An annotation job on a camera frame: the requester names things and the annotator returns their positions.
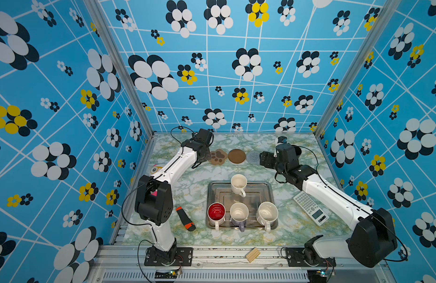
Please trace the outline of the cork paw print coaster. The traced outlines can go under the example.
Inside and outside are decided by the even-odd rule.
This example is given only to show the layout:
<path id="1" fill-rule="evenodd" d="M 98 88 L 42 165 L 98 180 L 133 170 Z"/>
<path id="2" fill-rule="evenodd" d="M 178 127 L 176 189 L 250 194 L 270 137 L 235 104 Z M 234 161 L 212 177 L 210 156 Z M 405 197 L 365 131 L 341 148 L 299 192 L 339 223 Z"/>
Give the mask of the cork paw print coaster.
<path id="1" fill-rule="evenodd" d="M 228 155 L 225 151 L 223 151 L 222 149 L 218 149 L 210 153 L 209 162 L 212 165 L 223 165 L 227 160 L 227 157 Z"/>

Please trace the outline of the brown wooden round coaster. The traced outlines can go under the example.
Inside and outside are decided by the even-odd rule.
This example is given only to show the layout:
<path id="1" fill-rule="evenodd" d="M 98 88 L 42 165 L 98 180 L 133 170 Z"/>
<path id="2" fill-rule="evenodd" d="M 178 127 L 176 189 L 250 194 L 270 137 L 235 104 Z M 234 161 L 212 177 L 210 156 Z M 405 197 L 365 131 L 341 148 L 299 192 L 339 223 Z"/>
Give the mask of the brown wooden round coaster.
<path id="1" fill-rule="evenodd" d="M 241 164 L 246 160 L 246 154 L 241 149 L 233 149 L 228 153 L 228 159 L 233 164 Z"/>

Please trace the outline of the white mug back row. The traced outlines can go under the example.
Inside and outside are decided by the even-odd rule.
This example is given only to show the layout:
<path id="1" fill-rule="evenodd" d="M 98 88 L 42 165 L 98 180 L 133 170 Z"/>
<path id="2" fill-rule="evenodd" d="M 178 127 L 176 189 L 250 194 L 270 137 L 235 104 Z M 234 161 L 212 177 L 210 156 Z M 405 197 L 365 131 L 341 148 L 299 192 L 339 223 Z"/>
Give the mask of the white mug back row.
<path id="1" fill-rule="evenodd" d="M 247 179 L 242 174 L 233 175 L 231 178 L 231 189 L 232 192 L 236 195 L 239 195 L 243 198 L 246 197 L 245 189 L 247 187 Z"/>

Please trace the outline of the red interior mug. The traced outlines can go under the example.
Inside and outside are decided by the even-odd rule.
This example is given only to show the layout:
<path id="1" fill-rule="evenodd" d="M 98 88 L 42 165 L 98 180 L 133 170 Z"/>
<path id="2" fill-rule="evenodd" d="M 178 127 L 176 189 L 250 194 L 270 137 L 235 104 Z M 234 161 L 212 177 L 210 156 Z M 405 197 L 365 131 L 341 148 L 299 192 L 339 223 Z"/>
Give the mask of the red interior mug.
<path id="1" fill-rule="evenodd" d="M 210 204 L 207 209 L 207 217 L 212 227 L 218 231 L 221 224 L 225 223 L 226 208 L 222 203 L 215 202 Z"/>

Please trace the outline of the grey woven round coaster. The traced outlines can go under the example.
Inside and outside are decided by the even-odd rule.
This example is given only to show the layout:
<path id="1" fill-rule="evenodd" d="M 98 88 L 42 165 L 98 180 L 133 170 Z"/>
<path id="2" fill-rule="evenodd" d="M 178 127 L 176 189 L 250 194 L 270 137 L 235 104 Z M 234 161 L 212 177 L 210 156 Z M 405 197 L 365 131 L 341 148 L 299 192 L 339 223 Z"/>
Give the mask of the grey woven round coaster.
<path id="1" fill-rule="evenodd" d="M 251 151 L 246 154 L 246 160 L 249 164 L 260 165 L 260 153 Z"/>

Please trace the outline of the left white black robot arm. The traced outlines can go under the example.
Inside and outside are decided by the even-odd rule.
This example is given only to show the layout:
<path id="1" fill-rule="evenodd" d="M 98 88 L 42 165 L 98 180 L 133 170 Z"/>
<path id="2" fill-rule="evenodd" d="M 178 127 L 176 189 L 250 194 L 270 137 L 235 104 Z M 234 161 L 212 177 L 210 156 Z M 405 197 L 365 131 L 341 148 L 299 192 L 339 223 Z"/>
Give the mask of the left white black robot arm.
<path id="1" fill-rule="evenodd" d="M 142 220 L 140 225 L 150 228 L 150 258 L 162 265 L 173 263 L 177 255 L 177 240 L 168 221 L 174 209 L 172 186 L 188 168 L 210 160 L 212 143 L 213 133 L 200 129 L 180 143 L 176 154 L 156 174 L 138 180 L 134 210 Z"/>

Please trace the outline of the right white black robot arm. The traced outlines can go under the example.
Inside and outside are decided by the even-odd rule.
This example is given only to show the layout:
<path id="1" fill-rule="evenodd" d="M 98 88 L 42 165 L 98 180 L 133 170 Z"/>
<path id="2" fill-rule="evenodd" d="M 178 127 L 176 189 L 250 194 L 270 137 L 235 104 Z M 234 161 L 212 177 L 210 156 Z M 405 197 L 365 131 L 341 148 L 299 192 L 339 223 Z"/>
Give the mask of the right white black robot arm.
<path id="1" fill-rule="evenodd" d="M 353 258 L 367 268 L 385 260 L 401 244 L 396 236 L 393 218 L 383 208 L 375 210 L 345 194 L 309 165 L 302 165 L 299 146 L 278 143 L 275 151 L 259 155 L 261 166 L 275 170 L 285 178 L 285 183 L 320 201 L 341 218 L 351 233 L 339 237 L 311 238 L 304 245 L 304 260 L 310 266 L 330 258 Z"/>

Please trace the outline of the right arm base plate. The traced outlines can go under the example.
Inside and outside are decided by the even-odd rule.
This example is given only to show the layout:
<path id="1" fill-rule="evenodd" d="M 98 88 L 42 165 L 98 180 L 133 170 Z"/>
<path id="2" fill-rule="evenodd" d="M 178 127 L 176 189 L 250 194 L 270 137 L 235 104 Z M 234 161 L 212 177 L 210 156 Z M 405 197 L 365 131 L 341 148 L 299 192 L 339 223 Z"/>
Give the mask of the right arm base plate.
<path id="1" fill-rule="evenodd" d="M 308 262 L 304 248 L 282 247 L 281 257 L 287 260 L 289 267 L 331 268 L 337 265 L 334 258 L 316 258 Z"/>

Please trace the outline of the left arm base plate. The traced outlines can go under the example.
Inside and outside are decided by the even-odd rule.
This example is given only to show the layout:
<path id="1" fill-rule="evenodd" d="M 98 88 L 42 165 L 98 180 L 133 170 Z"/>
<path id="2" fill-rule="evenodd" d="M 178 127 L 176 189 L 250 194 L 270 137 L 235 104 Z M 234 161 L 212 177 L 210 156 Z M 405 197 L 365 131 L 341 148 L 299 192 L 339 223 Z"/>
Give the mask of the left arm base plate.
<path id="1" fill-rule="evenodd" d="M 167 252 L 155 247 L 147 249 L 144 266 L 191 266 L 193 248 L 173 248 Z"/>

